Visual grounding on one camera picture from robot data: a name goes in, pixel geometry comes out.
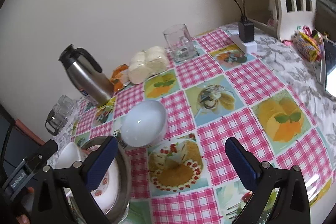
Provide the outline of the person's hand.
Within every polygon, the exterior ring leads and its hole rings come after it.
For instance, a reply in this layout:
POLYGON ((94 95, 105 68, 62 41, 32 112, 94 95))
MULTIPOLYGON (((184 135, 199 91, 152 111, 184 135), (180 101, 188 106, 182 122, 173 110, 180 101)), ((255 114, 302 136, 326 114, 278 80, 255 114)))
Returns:
POLYGON ((21 205, 23 206, 26 214, 22 214, 17 217, 19 224, 30 224, 31 211, 33 208, 34 201, 34 188, 29 186, 25 189, 23 196, 21 198, 21 205))

